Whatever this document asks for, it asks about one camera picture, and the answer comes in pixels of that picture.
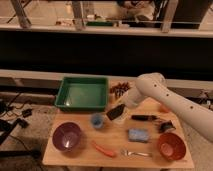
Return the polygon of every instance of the orange bowl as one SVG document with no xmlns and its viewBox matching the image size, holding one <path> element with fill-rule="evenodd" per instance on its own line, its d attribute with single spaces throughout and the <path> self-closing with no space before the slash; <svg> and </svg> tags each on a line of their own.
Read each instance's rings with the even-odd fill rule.
<svg viewBox="0 0 213 171">
<path fill-rule="evenodd" d="M 174 133 L 162 134 L 158 139 L 157 148 L 167 160 L 180 160 L 186 155 L 183 140 Z"/>
</svg>

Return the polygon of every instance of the red object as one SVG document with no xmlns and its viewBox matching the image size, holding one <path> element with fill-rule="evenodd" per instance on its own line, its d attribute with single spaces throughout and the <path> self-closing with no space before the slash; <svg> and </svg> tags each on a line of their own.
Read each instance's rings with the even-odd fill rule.
<svg viewBox="0 0 213 171">
<path fill-rule="evenodd" d="M 159 112 L 162 112 L 162 113 L 169 113 L 170 110 L 168 107 L 166 107 L 165 105 L 161 104 L 160 107 L 159 107 Z"/>
<path fill-rule="evenodd" d="M 186 154 L 183 140 L 174 133 L 162 134 L 158 139 L 157 148 L 167 160 L 180 160 Z"/>
<path fill-rule="evenodd" d="M 98 151 L 100 151 L 104 155 L 109 156 L 109 157 L 116 157 L 116 153 L 114 151 L 109 150 L 109 149 L 105 149 L 104 147 L 101 147 L 100 145 L 96 144 L 95 141 L 91 141 L 91 144 L 95 149 L 97 149 Z"/>
</svg>

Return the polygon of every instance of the dark background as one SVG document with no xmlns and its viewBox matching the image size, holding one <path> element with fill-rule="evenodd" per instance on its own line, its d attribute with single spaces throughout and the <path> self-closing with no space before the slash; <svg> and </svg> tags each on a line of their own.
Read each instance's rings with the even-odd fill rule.
<svg viewBox="0 0 213 171">
<path fill-rule="evenodd" d="M 213 80 L 213 38 L 0 31 L 0 68 Z"/>
</svg>

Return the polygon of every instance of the fork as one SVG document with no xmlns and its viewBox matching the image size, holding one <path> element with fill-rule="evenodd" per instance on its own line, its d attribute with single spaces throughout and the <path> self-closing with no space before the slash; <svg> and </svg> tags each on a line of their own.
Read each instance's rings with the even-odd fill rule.
<svg viewBox="0 0 213 171">
<path fill-rule="evenodd" d="M 151 153 L 133 152 L 133 151 L 128 151 L 127 149 L 121 149 L 121 154 L 124 156 L 139 155 L 144 157 L 152 157 Z"/>
</svg>

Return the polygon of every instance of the box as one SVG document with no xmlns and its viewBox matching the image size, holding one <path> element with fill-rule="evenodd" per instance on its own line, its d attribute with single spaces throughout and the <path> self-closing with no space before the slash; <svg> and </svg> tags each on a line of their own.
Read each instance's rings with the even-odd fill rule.
<svg viewBox="0 0 213 171">
<path fill-rule="evenodd" d="M 107 103 L 107 78 L 64 77 L 55 106 L 62 111 L 104 111 Z"/>
</svg>

